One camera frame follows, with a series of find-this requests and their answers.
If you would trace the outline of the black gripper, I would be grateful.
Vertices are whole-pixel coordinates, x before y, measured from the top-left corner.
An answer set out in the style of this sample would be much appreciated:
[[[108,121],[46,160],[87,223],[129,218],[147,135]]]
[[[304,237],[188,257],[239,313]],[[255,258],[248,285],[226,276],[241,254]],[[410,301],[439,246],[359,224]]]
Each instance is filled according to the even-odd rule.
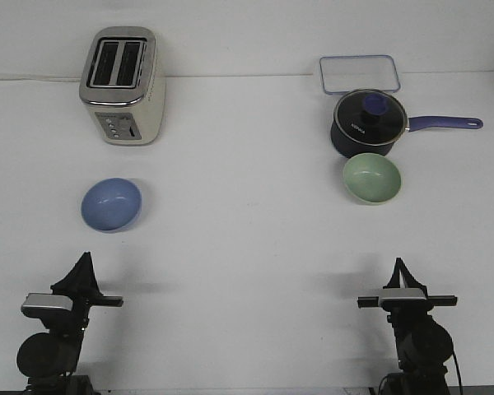
[[[50,287],[55,295],[68,295],[72,300],[69,329],[85,329],[89,324],[90,309],[97,307],[122,307],[122,296],[103,295],[96,280],[90,252],[85,252],[72,270]]]
[[[405,288],[419,289],[424,295],[427,295],[427,287],[415,279],[401,258],[396,258],[392,276],[384,288],[400,288],[400,277],[403,278],[403,285]],[[379,296],[359,296],[357,298],[358,308],[381,308],[378,304],[378,297]],[[427,296],[426,300],[387,304],[381,309],[390,313],[391,318],[389,318],[389,322],[392,323],[394,321],[394,315],[397,315],[398,318],[401,315],[406,315],[407,320],[417,320],[417,317],[426,315],[435,307],[452,307],[456,305],[457,297],[455,295],[431,295]]]

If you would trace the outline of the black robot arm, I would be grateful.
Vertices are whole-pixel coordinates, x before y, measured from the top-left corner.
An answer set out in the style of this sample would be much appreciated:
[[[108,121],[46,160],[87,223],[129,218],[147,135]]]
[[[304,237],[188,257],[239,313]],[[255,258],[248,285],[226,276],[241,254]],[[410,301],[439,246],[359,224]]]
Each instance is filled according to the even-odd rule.
[[[17,368],[28,378],[25,394],[96,394],[88,375],[75,375],[89,313],[93,306],[121,307],[121,296],[103,295],[91,253],[85,252],[72,270],[50,287],[31,292],[21,305],[27,318],[42,322],[38,332],[21,344]]]
[[[455,295],[430,295],[397,258],[389,282],[378,295],[360,296],[357,306],[387,313],[394,331],[398,371],[385,375],[378,394],[449,394],[445,362],[457,356],[449,332],[431,315],[435,307],[457,305]]]

